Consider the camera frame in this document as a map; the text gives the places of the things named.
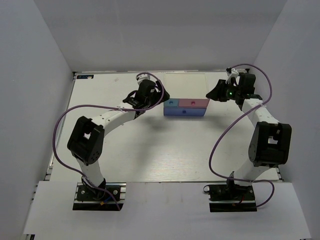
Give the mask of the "light blue small drawer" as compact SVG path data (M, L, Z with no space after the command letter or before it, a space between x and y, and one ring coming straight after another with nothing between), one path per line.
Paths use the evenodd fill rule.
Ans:
M163 103L165 108L177 108L179 106L178 98L170 98Z

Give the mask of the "white drawer organizer box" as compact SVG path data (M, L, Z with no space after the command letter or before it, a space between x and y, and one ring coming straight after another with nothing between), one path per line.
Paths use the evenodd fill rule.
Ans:
M204 73L165 73L163 85L173 99L205 99L209 92Z

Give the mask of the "pink small drawer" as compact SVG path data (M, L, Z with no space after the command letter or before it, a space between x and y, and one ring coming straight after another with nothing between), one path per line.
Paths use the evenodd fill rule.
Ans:
M180 108L207 108L209 99L204 98L181 98L178 101L178 107Z

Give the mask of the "blue wide drawer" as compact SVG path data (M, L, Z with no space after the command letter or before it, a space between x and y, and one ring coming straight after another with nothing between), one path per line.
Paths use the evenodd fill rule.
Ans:
M206 108L164 107L163 115L175 117L203 117L206 110Z

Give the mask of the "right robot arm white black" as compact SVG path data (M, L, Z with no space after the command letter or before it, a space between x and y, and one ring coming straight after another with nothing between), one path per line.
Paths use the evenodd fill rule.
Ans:
M218 80L206 97L216 102L235 101L248 117L254 131L248 146L248 158L227 179L226 195L236 200L244 193L244 187L269 169L288 161L292 127L279 122L266 108L266 101L255 93L256 76L251 73L232 73L226 80Z

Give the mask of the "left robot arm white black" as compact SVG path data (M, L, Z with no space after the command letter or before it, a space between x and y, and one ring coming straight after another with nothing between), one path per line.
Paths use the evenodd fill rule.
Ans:
M135 120L144 114L146 109L157 106L169 98L170 95L161 81L154 82L143 77L138 80L138 89L130 92L115 110L108 110L92 118L78 118L67 148L79 163L84 174L81 181L88 188L90 196L99 200L106 193L106 180L98 162L105 136L124 123Z

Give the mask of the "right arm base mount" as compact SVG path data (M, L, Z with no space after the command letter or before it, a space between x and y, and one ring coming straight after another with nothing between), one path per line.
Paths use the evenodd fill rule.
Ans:
M203 192L209 195L211 213L256 212L256 198L252 186L237 184L207 184Z

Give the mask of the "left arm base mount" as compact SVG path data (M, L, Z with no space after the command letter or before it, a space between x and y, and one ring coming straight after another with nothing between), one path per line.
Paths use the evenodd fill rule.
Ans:
M99 211L110 212L119 211L122 209L125 196L126 196L126 183L109 182L106 184L105 189L109 191L115 198L113 200L110 194L105 192L99 192L99 195L95 195L89 188L83 183L78 182L72 210L73 211Z

